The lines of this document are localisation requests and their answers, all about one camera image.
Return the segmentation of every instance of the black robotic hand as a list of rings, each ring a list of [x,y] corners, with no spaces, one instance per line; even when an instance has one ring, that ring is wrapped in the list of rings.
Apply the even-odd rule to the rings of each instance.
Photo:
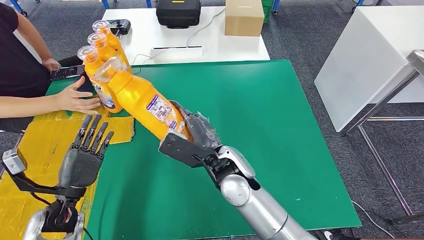
[[[192,139],[185,139],[180,134],[170,131],[160,142],[159,152],[178,160],[192,168],[206,167],[199,159],[216,156],[216,149],[221,140],[208,119],[200,113],[191,113],[176,101],[170,101],[184,118],[186,130]]]
[[[96,115],[90,128],[88,128],[92,118],[91,115],[87,115],[84,118],[75,140],[64,157],[59,172],[59,184],[63,188],[85,188],[93,184],[97,179],[105,151],[109,146],[114,132],[110,131],[103,143],[101,143],[108,123],[104,122],[97,135],[95,135],[101,116]]]
[[[209,120],[200,113],[191,113],[176,101],[170,101],[184,118],[187,130],[193,137],[193,142],[203,148],[215,149],[221,145],[221,139]]]

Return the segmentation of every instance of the green mat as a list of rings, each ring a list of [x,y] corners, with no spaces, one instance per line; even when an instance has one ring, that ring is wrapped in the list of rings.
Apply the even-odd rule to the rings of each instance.
[[[288,60],[149,65],[138,75],[208,117],[222,142],[243,153],[261,185],[304,228],[361,225]],[[94,239],[254,234],[204,169],[168,158],[158,147],[138,122],[130,143],[109,147],[88,222]]]

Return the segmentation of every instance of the human arm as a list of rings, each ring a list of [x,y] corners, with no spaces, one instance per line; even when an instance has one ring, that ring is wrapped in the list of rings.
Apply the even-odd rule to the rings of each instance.
[[[84,81],[85,78],[81,77],[60,93],[50,96],[33,98],[0,96],[0,119],[30,117],[59,110],[97,114],[97,111],[91,109],[100,106],[99,98],[80,99],[93,95],[91,92],[77,91]]]
[[[53,59],[46,43],[34,25],[22,14],[17,12],[15,12],[15,14],[17,15],[17,31],[37,52],[41,58],[41,64],[43,64],[50,72],[60,68],[61,65]]]

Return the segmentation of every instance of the person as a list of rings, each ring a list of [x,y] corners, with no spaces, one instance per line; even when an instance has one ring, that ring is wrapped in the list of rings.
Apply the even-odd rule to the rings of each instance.
[[[15,30],[34,48],[41,63],[14,35]],[[60,110],[97,113],[93,109],[100,106],[100,99],[87,99],[93,96],[91,92],[77,91],[85,82],[84,77],[58,94],[45,96],[53,70],[82,62],[76,56],[54,60],[30,21],[3,3],[0,3],[0,46],[0,130],[22,133],[33,116]]]

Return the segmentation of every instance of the yellow bottle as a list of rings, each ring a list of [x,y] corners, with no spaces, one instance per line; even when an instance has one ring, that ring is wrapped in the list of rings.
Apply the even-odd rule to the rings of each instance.
[[[119,58],[109,59],[95,73],[95,78],[108,83],[119,104],[159,140],[164,139],[169,130],[191,139],[183,117],[172,103],[151,82],[129,73]]]
[[[85,72],[90,78],[89,80],[103,106],[111,113],[119,113],[122,110],[122,106],[119,105],[114,93],[109,90],[107,83],[98,82],[95,79],[95,72],[103,65],[96,48],[93,46],[83,46],[78,50],[76,55],[84,62]]]
[[[102,62],[106,62],[111,57],[118,56],[118,53],[108,45],[106,35],[101,32],[90,34],[87,38],[87,42],[97,49],[98,56]]]
[[[114,49],[122,61],[125,62],[126,69],[132,73],[133,70],[131,69],[130,63],[128,62],[127,56],[125,55],[124,49],[122,48],[121,42],[115,36],[111,31],[111,25],[106,20],[98,20],[95,21],[92,25],[92,29],[95,32],[100,32],[106,35],[107,37],[107,44]]]

